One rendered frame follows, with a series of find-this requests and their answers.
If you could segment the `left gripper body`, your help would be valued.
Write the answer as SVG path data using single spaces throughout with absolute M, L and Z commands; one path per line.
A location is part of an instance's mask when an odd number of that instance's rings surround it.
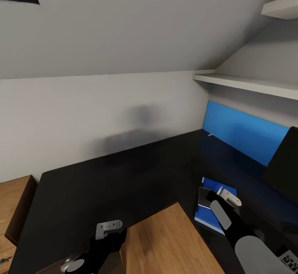
M 97 247 L 103 252 L 104 260 L 110 255 L 110 253 L 119 252 L 121 249 L 120 233 L 110 233 L 103 239 L 96 240 L 96 236 L 90 239 L 90 249 Z

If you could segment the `folder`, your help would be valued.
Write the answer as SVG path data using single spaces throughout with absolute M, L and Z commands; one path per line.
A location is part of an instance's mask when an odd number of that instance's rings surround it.
M 216 182 L 216 181 L 210 180 L 210 179 L 205 178 L 205 177 L 202 178 L 201 187 L 205 187 L 207 189 L 212 189 L 213 191 L 214 190 L 219 191 L 219 189 L 222 186 L 223 186 L 223 188 L 221 189 L 221 191 L 226 189 L 230 193 L 232 193 L 233 195 L 235 195 L 237 197 L 237 192 L 236 192 L 235 188 L 226 186 L 226 185 L 224 185 L 220 182 Z M 217 218 L 215 217 L 215 215 L 214 215 L 214 213 L 212 212 L 211 209 L 199 206 L 197 204 L 194 219 L 196 221 L 199 221 L 200 223 L 210 227 L 211 229 L 216 230 L 216 231 L 220 232 L 221 234 L 225 235 L 225 233 L 223 232 L 221 226 L 219 225 L 219 221 L 217 220 Z

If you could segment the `notebook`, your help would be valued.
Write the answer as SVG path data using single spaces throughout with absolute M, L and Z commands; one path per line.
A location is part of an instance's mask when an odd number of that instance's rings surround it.
M 199 187 L 199 198 L 198 198 L 199 206 L 211 209 L 210 208 L 211 202 L 206 199 L 206 196 L 208 195 L 210 190 L 212 190 L 212 189 L 207 189 L 205 187 Z M 240 216 L 239 207 L 237 205 L 235 205 L 233 202 L 231 202 L 229 199 L 227 199 L 226 201 L 234 207 L 233 211 L 235 211 Z

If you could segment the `mouse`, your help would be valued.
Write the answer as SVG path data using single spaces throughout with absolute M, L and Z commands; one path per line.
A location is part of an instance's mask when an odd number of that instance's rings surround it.
M 263 233 L 259 228 L 253 227 L 251 230 L 258 236 L 258 238 L 259 238 L 263 243 L 265 243 L 264 233 Z

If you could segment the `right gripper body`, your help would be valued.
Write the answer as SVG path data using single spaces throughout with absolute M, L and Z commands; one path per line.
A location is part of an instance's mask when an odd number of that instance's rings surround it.
M 210 192 L 208 193 L 208 195 L 206 196 L 206 199 L 210 202 L 216 200 L 216 199 L 221 199 L 221 197 L 219 195 L 217 195 L 216 192 L 210 190 Z

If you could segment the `keyboard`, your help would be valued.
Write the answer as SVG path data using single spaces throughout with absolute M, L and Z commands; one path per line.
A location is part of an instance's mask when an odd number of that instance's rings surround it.
M 279 259 L 294 272 L 294 274 L 298 274 L 298 258 L 288 250 L 283 255 L 279 256 Z

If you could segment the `pen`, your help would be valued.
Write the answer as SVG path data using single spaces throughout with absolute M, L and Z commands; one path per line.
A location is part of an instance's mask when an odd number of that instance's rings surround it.
M 214 190 L 214 192 L 217 193 L 217 195 L 219 195 L 220 193 L 222 193 L 221 189 L 223 188 L 223 186 L 219 189 L 219 191 Z M 220 192 L 221 191 L 221 192 Z

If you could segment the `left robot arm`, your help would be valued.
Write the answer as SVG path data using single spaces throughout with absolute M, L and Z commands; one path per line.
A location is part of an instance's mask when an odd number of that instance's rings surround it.
M 108 234 L 106 231 L 119 229 L 122 224 L 121 220 L 98 223 L 96 236 L 90 239 L 90 250 L 69 265 L 65 274 L 98 274 L 110 253 L 120 251 L 127 234 L 126 227 L 121 233 Z

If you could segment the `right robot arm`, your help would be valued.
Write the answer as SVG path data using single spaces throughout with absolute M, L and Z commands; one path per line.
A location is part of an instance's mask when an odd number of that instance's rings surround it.
M 242 202 L 238 197 L 224 189 L 219 195 L 210 190 L 206 199 L 211 202 L 210 208 L 235 251 L 245 274 L 294 274 L 226 201 L 229 199 L 235 205 L 241 206 Z

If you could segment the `monitor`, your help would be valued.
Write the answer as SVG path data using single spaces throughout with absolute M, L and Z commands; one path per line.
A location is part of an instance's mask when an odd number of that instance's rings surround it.
M 260 180 L 298 204 L 298 127 L 289 128 Z M 298 231 L 298 228 L 284 230 Z

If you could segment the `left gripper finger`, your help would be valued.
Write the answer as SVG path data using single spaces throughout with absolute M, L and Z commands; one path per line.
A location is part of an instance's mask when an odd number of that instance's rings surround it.
M 125 227 L 124 230 L 120 233 L 120 243 L 121 243 L 121 246 L 122 246 L 122 243 L 125 242 L 126 234 L 127 234 L 127 228 Z

